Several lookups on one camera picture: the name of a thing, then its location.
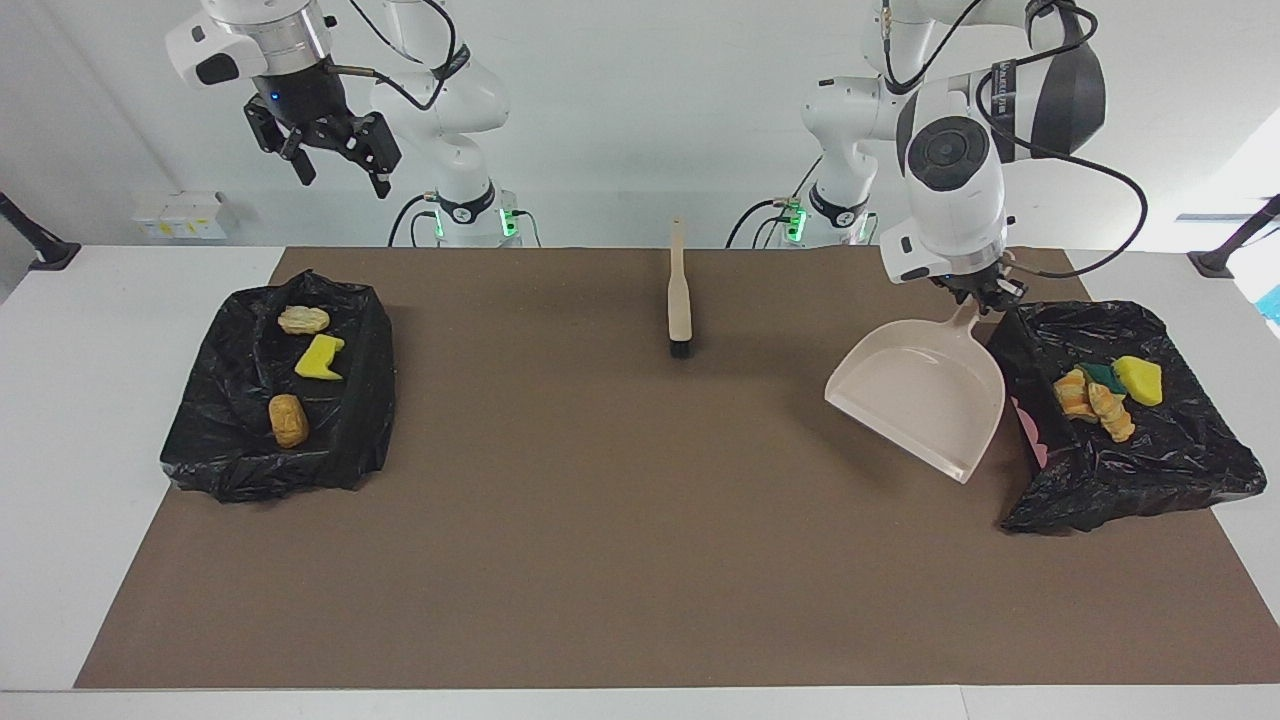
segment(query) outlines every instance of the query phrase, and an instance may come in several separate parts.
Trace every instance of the brown surface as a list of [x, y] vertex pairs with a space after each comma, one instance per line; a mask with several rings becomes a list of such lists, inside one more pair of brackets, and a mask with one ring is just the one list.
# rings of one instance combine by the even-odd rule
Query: brown surface
[[666, 261], [289, 250], [275, 281], [315, 268], [390, 311], [387, 469], [274, 505], [170, 492], [77, 685], [1280, 682], [1211, 512], [1006, 536], [1011, 414], [963, 487], [823, 401], [859, 338], [946, 293], [891, 287], [876, 250], [690, 252], [676, 361]]

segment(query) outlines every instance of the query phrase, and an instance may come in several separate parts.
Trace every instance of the black trash bag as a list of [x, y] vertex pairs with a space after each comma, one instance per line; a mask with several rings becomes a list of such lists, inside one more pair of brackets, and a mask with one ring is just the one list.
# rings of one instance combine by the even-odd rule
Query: black trash bag
[[[287, 305], [329, 313], [324, 334], [346, 341], [333, 363], [342, 382], [293, 372], [311, 336], [280, 329]], [[293, 450], [280, 450], [271, 434], [268, 404], [276, 395], [298, 396], [311, 424], [310, 438]], [[383, 468], [394, 415], [392, 324], [374, 288], [307, 270], [280, 287], [237, 292], [218, 310], [160, 462], [177, 487], [221, 502], [355, 489]]]
[[[1028, 439], [1033, 479], [1002, 527], [1018, 533], [1093, 530], [1130, 515], [1198, 510], [1266, 488], [1262, 466], [1213, 407], [1169, 340], [1134, 302], [1044, 302], [1005, 315], [987, 348]], [[1078, 363], [1124, 355], [1164, 369], [1165, 401], [1125, 409], [1138, 428], [1116, 443], [1101, 425], [1070, 421], [1053, 383]]]

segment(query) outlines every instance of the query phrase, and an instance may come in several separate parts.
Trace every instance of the brush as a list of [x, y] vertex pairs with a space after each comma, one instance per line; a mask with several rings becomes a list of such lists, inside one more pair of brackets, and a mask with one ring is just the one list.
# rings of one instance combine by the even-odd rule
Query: brush
[[685, 279], [685, 224], [676, 218], [671, 228], [671, 282], [667, 283], [667, 334], [671, 356], [694, 355], [694, 311], [689, 302], [689, 281]]

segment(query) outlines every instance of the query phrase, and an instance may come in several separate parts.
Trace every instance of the black stand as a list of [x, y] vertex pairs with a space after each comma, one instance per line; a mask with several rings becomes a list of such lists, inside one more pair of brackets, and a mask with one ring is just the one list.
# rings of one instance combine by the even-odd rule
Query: black stand
[[40, 227], [9, 200], [9, 196], [0, 192], [0, 215], [9, 220], [18, 232], [27, 238], [27, 242], [36, 249], [38, 256], [29, 265], [32, 270], [61, 270], [70, 265], [72, 258], [79, 252], [78, 242], [65, 242], [56, 234]]
[[1280, 215], [1280, 195], [1272, 197], [1256, 215], [1245, 220], [1240, 225], [1240, 229], [1235, 231], [1235, 234], [1222, 247], [1208, 252], [1188, 252], [1187, 256], [1192, 259], [1192, 265], [1196, 265], [1199, 274], [1206, 278], [1234, 278], [1235, 275], [1231, 274], [1231, 270], [1226, 269], [1226, 261], [1231, 258], [1231, 254], [1244, 247], [1244, 243], [1262, 232], [1262, 228], [1271, 224], [1276, 219], [1276, 215]]

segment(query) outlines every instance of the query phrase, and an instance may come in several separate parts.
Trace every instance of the beige dustpan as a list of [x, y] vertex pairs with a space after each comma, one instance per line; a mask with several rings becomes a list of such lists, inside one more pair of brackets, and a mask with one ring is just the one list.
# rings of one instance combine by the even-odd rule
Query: beige dustpan
[[863, 338], [827, 383], [827, 402], [965, 483], [1005, 406], [1005, 378], [973, 338], [978, 307], [946, 323], [901, 320]]

